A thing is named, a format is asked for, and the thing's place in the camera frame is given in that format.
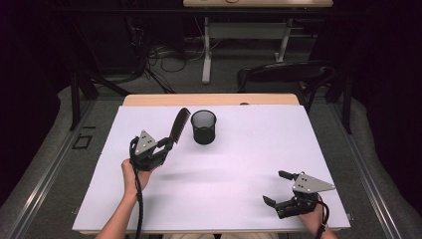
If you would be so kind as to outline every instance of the chair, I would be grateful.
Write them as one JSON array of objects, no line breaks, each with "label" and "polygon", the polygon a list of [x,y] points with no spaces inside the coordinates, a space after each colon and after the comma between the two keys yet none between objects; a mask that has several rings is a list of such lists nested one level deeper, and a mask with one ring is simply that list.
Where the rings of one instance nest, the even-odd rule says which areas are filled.
[{"label": "chair", "polygon": [[237,74],[238,93],[292,93],[310,111],[317,89],[334,78],[330,62],[280,62],[242,69]]}]

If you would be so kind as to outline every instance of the table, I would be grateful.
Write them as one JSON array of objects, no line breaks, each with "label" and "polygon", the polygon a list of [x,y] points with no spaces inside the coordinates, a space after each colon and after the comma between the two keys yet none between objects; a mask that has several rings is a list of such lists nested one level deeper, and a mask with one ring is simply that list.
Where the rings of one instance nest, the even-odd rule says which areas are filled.
[{"label": "table", "polygon": [[[239,0],[228,3],[225,0],[184,0],[185,7],[202,8],[321,8],[331,7],[332,0]],[[229,39],[282,39],[276,61],[282,62],[291,34],[293,19],[284,23],[211,23],[205,17],[204,38],[205,58],[202,83],[210,83],[211,49],[210,38]]]},{"label": "table", "polygon": [[[293,196],[293,182],[280,178],[278,170],[294,173],[303,170],[333,183],[308,115],[290,94],[126,97],[73,230],[86,234],[101,230],[122,196],[119,165],[128,157],[129,142],[142,129],[156,139],[167,136],[181,107],[192,113],[202,109],[214,112],[216,139],[206,146],[197,144],[192,138],[190,122],[186,125],[179,143],[143,190],[143,233],[306,230],[296,217],[280,220],[262,198],[266,195],[285,201]],[[307,150],[299,142],[305,143]],[[323,192],[321,196],[330,207],[329,226],[333,230],[348,228],[337,191]],[[136,230],[136,207],[128,232]]]}]

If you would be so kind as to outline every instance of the pen cup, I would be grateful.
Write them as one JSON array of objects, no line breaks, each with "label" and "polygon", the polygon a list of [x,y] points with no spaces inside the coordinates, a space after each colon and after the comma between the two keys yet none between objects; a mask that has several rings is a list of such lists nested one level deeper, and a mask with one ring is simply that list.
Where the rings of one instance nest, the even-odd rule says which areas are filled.
[{"label": "pen cup", "polygon": [[196,112],[192,115],[190,121],[193,127],[193,139],[199,144],[209,144],[215,138],[215,115],[206,110]]}]

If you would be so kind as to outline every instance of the gray carpet floor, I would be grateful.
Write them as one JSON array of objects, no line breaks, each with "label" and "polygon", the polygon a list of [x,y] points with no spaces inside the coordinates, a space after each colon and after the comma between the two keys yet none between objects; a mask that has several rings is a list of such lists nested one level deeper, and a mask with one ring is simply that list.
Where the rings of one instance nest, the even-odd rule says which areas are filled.
[{"label": "gray carpet floor", "polygon": [[[312,43],[313,39],[292,39],[285,60],[307,59]],[[162,75],[177,93],[235,93],[237,71],[274,62],[274,53],[278,48],[279,44],[273,41],[220,42],[213,49],[209,85],[201,83],[202,60],[184,63],[166,58],[158,60],[156,64],[151,61],[151,68]],[[162,93],[158,84],[146,76],[120,86],[136,94]],[[24,177],[0,209],[0,238],[93,237],[72,231],[72,226],[76,218],[76,208],[84,199],[117,108],[123,100],[104,86],[98,85],[98,90],[101,96],[95,102],[88,102],[83,98],[83,121],[74,132],[69,132],[72,120],[70,90],[65,89],[59,94],[62,106],[55,125]],[[385,233],[386,230],[380,223],[382,220],[374,209],[373,198],[365,189],[353,152],[355,147],[375,179],[376,187],[383,196],[383,207],[391,213],[401,238],[421,238],[420,216],[400,196],[376,157],[365,108],[357,101],[352,102],[351,139],[355,144],[350,145],[343,128],[338,124],[339,106],[340,104],[326,104],[323,98],[318,98],[310,112],[316,138],[344,208],[353,216],[351,228],[336,234],[339,238],[392,238]],[[72,148],[78,147],[75,143],[79,135],[91,138],[88,148]],[[57,158],[61,159],[61,163],[55,163]],[[46,178],[47,171],[55,173]],[[46,179],[50,179],[52,183],[43,184],[42,181]],[[36,197],[38,194],[34,193],[38,188],[44,189],[45,194],[41,197]],[[30,203],[32,196],[39,200],[34,208]],[[32,213],[23,213],[27,208],[32,208]],[[312,236],[307,233],[281,234],[280,238]]]}]

